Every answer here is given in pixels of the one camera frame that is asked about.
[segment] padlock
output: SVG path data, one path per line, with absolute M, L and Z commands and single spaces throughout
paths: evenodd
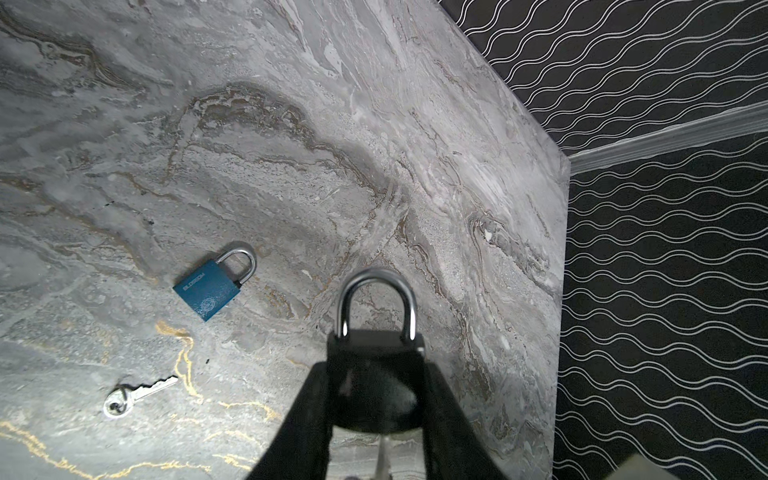
M 399 293 L 405 310 L 401 332 L 349 328 L 352 296 L 372 282 Z M 380 434 L 422 426 L 424 338 L 416 332 L 416 300 L 406 279 L 390 270 L 363 270 L 342 286 L 337 313 L 326 364 L 333 424 Z
M 248 257 L 250 266 L 241 278 L 232 281 L 227 273 L 221 269 L 219 263 L 235 253 L 243 253 Z M 240 293 L 240 287 L 251 278 L 254 272 L 256 272 L 256 255 L 253 254 L 253 251 L 244 247 L 233 248 L 215 260 L 208 260 L 203 266 L 181 280 L 174 287 L 174 291 L 187 305 L 192 307 L 197 315 L 200 315 L 203 321 L 208 321 L 216 312 L 227 305 L 227 302 Z

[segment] padlock shackle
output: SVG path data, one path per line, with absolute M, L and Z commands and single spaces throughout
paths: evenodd
M 248 257 L 248 259 L 250 260 L 250 267 L 248 267 L 248 271 L 245 272 L 245 274 L 239 280 L 235 281 L 235 284 L 238 287 L 240 287 L 245 282 L 247 282 L 248 279 L 251 278 L 253 274 L 256 272 L 256 254 L 253 253 L 253 251 L 250 248 L 246 248 L 246 247 L 233 248 L 232 250 L 228 250 L 222 253 L 221 256 L 219 256 L 219 258 L 216 259 L 216 263 L 218 264 L 225 261 L 227 258 L 230 257 L 230 255 L 234 255 L 235 253 L 242 253 L 243 255 Z
M 408 284 L 408 280 L 399 273 L 383 268 L 368 268 L 355 273 L 342 285 L 339 294 L 339 311 L 333 332 L 336 338 L 345 339 L 349 336 L 349 311 L 352 306 L 352 295 L 357 289 L 368 283 L 386 283 L 397 291 L 405 310 L 402 325 L 402 339 L 411 342 L 416 338 L 416 297 Z

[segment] black wallpaper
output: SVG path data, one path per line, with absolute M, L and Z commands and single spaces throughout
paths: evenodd
M 571 179 L 554 471 L 768 476 L 768 132 Z
M 768 99 L 768 0 L 441 0 L 568 155 Z

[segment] silver key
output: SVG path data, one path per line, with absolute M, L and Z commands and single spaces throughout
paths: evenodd
M 104 401 L 104 414 L 111 419 L 124 417 L 134 408 L 134 404 L 138 400 L 155 392 L 159 392 L 162 389 L 166 389 L 178 381 L 178 377 L 171 376 L 152 386 L 140 386 L 136 389 L 132 389 L 130 386 L 125 385 L 118 386 Z

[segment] marble floor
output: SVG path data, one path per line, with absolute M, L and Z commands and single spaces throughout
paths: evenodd
M 0 67 L 1 477 L 244 477 L 369 265 L 509 478 L 548 477 L 569 163 L 436 2 L 0 0 Z M 256 276 L 203 323 L 171 287 L 236 241 Z M 332 453 L 370 476 L 376 438 Z

